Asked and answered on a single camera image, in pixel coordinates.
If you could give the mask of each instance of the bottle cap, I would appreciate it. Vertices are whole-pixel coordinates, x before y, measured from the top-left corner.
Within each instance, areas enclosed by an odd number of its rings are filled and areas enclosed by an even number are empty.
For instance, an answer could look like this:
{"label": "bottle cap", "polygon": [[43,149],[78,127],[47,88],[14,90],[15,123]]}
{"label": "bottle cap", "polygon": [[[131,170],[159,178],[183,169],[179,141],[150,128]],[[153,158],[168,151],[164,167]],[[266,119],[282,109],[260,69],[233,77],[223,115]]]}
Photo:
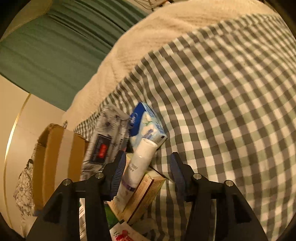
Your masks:
{"label": "bottle cap", "polygon": [[157,144],[146,138],[142,138],[135,152],[138,156],[151,160],[156,152],[156,149]]}

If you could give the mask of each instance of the green and white plaid cloth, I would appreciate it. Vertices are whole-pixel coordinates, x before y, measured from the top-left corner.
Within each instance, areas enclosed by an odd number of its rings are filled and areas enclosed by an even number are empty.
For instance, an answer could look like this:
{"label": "green and white plaid cloth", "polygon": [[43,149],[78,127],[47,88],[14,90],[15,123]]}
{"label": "green and white plaid cloth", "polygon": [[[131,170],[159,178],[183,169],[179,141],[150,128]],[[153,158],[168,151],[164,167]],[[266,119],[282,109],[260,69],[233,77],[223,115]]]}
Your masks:
{"label": "green and white plaid cloth", "polygon": [[168,135],[152,160],[167,182],[145,214],[157,224],[150,240],[181,240],[186,229],[191,204],[175,191],[174,151],[211,181],[233,180],[277,239],[296,209],[296,41],[279,16],[227,20],[148,53],[75,131],[89,139],[105,105],[130,114],[138,102]]}

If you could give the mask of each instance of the white tube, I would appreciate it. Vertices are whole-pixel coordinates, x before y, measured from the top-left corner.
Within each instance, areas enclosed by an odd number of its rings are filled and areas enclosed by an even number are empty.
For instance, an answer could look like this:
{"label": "white tube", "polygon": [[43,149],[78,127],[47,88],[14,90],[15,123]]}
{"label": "white tube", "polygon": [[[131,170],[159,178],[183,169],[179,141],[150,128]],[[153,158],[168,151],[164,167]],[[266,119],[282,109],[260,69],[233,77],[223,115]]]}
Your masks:
{"label": "white tube", "polygon": [[139,146],[122,176],[117,196],[114,197],[114,202],[119,211],[122,212],[126,207],[127,202],[142,180],[156,149],[157,144],[153,141],[145,138],[142,138],[140,141]]}

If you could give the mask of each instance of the blue and white carton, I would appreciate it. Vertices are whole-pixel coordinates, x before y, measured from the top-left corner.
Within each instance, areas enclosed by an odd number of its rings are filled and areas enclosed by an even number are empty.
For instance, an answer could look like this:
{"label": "blue and white carton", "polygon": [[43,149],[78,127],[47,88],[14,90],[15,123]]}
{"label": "blue and white carton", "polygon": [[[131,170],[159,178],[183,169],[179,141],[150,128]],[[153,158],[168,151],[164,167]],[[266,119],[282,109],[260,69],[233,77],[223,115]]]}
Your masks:
{"label": "blue and white carton", "polygon": [[143,102],[139,102],[131,114],[130,143],[136,150],[141,139],[146,138],[159,148],[167,139],[163,126],[154,111]]}

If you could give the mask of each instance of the gold trim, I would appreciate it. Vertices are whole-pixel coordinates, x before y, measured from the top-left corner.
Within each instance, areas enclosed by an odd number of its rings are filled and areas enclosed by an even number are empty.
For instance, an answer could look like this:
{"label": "gold trim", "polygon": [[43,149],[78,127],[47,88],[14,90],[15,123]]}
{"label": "gold trim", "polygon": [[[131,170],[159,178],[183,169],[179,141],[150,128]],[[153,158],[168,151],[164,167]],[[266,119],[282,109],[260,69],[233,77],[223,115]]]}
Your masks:
{"label": "gold trim", "polygon": [[10,135],[9,135],[9,138],[8,138],[8,142],[7,142],[7,146],[6,146],[6,152],[5,152],[5,158],[4,158],[4,175],[3,175],[3,191],[4,191],[4,201],[5,201],[5,207],[6,207],[6,212],[7,212],[7,216],[8,216],[8,221],[9,221],[9,226],[12,227],[12,224],[11,224],[11,219],[10,219],[10,216],[9,216],[9,211],[8,211],[8,206],[7,206],[7,198],[6,198],[6,167],[7,167],[7,155],[8,155],[8,151],[9,151],[9,147],[10,147],[10,144],[11,144],[11,140],[12,140],[12,137],[13,137],[13,133],[15,131],[15,128],[17,126],[17,122],[20,118],[20,115],[22,114],[22,111],[24,110],[25,108],[25,105],[26,103],[28,102],[29,98],[30,98],[31,94],[29,94],[24,102],[24,104],[22,105],[22,108],[20,109],[20,112],[18,113],[16,119],[15,119],[15,122],[12,126],[12,129],[11,129],[11,132],[10,132]]}

